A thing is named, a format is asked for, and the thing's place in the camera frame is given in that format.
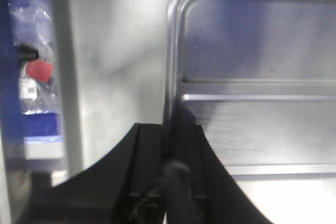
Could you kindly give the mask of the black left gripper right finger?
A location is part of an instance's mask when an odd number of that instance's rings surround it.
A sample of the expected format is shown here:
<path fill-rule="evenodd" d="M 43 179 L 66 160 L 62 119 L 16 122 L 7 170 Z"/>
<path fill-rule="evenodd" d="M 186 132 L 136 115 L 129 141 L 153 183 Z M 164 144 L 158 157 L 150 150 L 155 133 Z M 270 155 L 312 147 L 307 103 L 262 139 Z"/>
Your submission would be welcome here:
<path fill-rule="evenodd" d="M 199 125 L 173 128 L 170 137 L 173 157 L 191 169 L 198 213 L 206 223 L 270 223 L 248 199 L 222 165 Z"/>

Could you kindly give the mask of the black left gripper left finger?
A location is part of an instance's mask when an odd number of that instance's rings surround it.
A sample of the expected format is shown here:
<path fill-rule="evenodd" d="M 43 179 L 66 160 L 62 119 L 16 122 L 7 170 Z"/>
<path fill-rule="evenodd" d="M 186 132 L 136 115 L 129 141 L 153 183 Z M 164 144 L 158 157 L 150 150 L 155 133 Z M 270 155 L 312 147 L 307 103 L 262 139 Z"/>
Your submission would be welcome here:
<path fill-rule="evenodd" d="M 95 164 L 36 191 L 20 223 L 162 223 L 162 127 L 134 124 Z"/>

